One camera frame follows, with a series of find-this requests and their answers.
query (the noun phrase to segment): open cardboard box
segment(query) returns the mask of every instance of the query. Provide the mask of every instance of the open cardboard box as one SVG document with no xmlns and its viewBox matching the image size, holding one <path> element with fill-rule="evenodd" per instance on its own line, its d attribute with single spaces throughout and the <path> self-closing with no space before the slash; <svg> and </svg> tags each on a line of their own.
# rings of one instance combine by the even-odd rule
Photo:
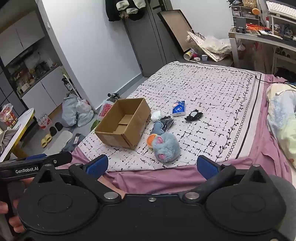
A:
<svg viewBox="0 0 296 241">
<path fill-rule="evenodd" d="M 109 146 L 134 150 L 150 120 L 144 98 L 119 99 L 95 128 L 98 138 Z"/>
</svg>

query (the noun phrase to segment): white bed cover with black pattern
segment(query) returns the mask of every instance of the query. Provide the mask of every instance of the white bed cover with black pattern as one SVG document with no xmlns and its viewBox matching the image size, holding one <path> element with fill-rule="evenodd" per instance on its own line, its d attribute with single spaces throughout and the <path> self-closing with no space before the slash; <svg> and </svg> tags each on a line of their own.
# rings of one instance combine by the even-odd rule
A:
<svg viewBox="0 0 296 241">
<path fill-rule="evenodd" d="M 129 98 L 144 97 L 151 111 L 171 114 L 174 102 L 186 101 L 186 115 L 194 109 L 204 115 L 187 123 L 175 117 L 168 130 L 181 147 L 178 160 L 162 164 L 146 145 L 152 122 L 134 151 L 103 144 L 94 131 L 79 144 L 89 160 L 109 157 L 108 171 L 155 170 L 195 165 L 198 155 L 223 162 L 249 155 L 260 112 L 264 74 L 217 65 L 172 62 L 165 65 Z"/>
</svg>

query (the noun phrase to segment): white table with yellow edge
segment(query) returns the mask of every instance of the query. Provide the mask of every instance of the white table with yellow edge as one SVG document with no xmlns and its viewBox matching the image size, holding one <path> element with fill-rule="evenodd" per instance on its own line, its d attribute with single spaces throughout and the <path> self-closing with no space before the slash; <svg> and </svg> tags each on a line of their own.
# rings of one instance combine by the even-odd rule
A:
<svg viewBox="0 0 296 241">
<path fill-rule="evenodd" d="M 15 135 L 12 137 L 11 141 L 5 148 L 4 152 L 0 156 L 0 162 L 3 162 L 4 160 L 7 160 L 9 158 L 9 155 L 13 152 L 18 158 L 24 158 L 25 156 L 19 156 L 18 153 L 22 151 L 18 151 L 17 144 L 24 135 L 25 131 L 28 128 L 30 120 L 33 119 L 34 116 L 34 109 L 31 108 L 27 110 L 25 113 L 23 113 L 18 119 L 16 125 L 13 127 L 13 129 L 16 129 L 19 127 Z"/>
</svg>

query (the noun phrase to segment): human hand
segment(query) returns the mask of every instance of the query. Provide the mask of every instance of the human hand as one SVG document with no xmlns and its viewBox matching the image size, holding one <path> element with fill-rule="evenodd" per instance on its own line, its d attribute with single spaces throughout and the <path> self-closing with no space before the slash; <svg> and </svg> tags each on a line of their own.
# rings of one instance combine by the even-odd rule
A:
<svg viewBox="0 0 296 241">
<path fill-rule="evenodd" d="M 28 186 L 32 182 L 33 178 L 23 179 L 22 182 L 25 183 L 26 186 Z M 19 200 L 14 200 L 12 202 L 13 206 L 17 208 Z M 8 213 L 8 205 L 5 202 L 0 201 L 0 214 L 6 214 Z M 22 233 L 25 231 L 24 226 L 22 225 L 20 218 L 18 216 L 14 216 L 9 219 L 9 224 L 13 227 L 14 231 L 16 233 Z"/>
</svg>

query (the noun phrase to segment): pink fabric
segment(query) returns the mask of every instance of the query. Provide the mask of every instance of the pink fabric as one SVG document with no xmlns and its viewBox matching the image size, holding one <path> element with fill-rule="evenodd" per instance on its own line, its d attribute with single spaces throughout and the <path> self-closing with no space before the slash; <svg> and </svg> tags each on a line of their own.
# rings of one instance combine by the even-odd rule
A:
<svg viewBox="0 0 296 241">
<path fill-rule="evenodd" d="M 283 82 L 284 79 L 276 78 L 273 75 L 265 75 L 265 81 Z M 263 93 L 266 92 L 268 86 L 269 84 L 264 83 Z M 248 169 L 252 164 L 260 164 L 268 174 L 277 175 L 292 182 L 291 170 L 286 158 L 277 141 L 268 131 L 266 125 L 267 111 L 268 103 L 264 94 L 249 157 L 234 159 L 225 163 L 231 163 L 238 169 Z M 87 163 L 89 161 L 78 147 L 76 147 L 72 155 L 73 161 L 71 164 L 76 162 Z M 162 194 L 190 190 L 205 181 L 195 165 L 152 171 L 109 172 L 105 173 L 104 177 L 115 187 L 135 194 Z"/>
</svg>

